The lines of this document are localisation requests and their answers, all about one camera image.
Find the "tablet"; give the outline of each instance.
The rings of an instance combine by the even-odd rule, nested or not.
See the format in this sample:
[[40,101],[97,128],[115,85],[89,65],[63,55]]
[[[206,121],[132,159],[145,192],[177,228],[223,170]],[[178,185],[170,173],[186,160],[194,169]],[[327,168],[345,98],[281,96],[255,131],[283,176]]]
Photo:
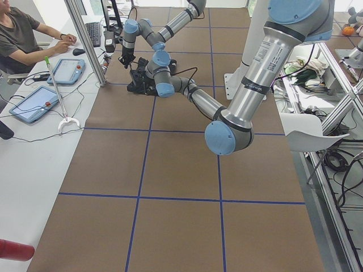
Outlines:
[[57,93],[48,87],[41,86],[12,107],[9,112],[26,123],[33,123],[57,103]]
[[[85,61],[83,59],[62,58],[53,69],[54,78],[57,84],[73,85],[81,76],[85,69]],[[47,80],[48,84],[53,84],[52,78]]]

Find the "red cylinder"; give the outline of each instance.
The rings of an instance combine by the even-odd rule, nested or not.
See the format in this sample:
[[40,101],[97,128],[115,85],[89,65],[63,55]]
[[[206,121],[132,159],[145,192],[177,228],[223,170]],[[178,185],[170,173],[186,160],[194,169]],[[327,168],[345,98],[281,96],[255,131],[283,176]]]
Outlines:
[[34,255],[34,247],[0,239],[0,258],[14,261],[28,261]]

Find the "white desk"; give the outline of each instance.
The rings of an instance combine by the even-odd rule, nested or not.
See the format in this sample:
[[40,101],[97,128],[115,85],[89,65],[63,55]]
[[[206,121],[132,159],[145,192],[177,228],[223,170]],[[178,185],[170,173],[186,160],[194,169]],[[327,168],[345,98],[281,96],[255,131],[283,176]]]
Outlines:
[[[100,17],[84,18],[85,23],[99,20]],[[62,31],[76,34],[71,21],[67,22]],[[82,48],[79,41],[75,46]],[[53,67],[60,58],[83,58],[86,61],[86,69],[79,81],[74,86],[60,87],[64,96],[73,91],[92,73],[92,67],[86,54],[75,57],[72,55],[72,51],[73,49],[70,49],[65,54],[50,58]],[[95,48],[95,52],[99,56],[102,50]],[[38,71],[47,71],[45,61],[37,63],[31,74]],[[47,83],[36,82],[30,86],[21,85],[16,94],[26,96],[34,88],[42,85],[47,86]],[[98,89],[99,85],[95,75],[90,76],[87,82],[79,88],[85,99],[74,117],[80,121],[82,127],[90,114]],[[64,104],[70,116],[75,112],[81,99],[82,96],[77,91],[64,98]],[[0,116],[9,115],[11,107],[12,105],[8,104]],[[53,109],[61,112],[60,105],[56,105]],[[1,118],[1,121],[14,131],[15,137],[27,140],[57,134],[58,124],[61,120],[62,117],[55,112],[47,113],[38,122],[30,125],[13,116]],[[71,123],[63,127],[63,132],[73,129],[77,129],[77,126]],[[81,135],[82,131],[77,131],[33,143],[17,139],[7,141],[0,139],[0,239],[37,246]],[[29,263],[30,261],[0,259],[0,271],[26,271]]]

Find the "robotic arm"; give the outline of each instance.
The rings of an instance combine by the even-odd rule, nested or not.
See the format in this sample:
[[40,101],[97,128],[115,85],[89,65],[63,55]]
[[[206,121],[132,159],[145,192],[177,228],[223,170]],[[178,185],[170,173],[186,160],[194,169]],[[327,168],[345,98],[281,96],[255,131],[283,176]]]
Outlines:
[[168,39],[202,13],[205,2],[191,0],[188,8],[158,33],[152,31],[147,19],[126,21],[120,61],[127,67],[134,60],[136,36],[142,35],[155,50],[153,59],[145,67],[145,74],[155,80],[158,95],[169,97],[179,92],[186,96],[204,115],[214,120],[205,130],[209,149],[218,155],[229,155],[252,143],[252,117],[293,48],[331,37],[334,0],[270,0],[264,40],[228,108],[193,80],[171,76],[168,67],[171,58],[164,50]]

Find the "computer mouse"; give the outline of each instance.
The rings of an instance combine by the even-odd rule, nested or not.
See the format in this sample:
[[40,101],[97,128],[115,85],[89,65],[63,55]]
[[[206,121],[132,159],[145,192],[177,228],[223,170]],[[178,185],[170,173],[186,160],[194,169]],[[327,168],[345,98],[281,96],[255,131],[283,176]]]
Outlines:
[[78,55],[81,55],[81,54],[83,54],[85,51],[83,50],[83,49],[81,49],[81,48],[74,48],[74,50],[73,50],[73,55],[74,56],[78,56]]

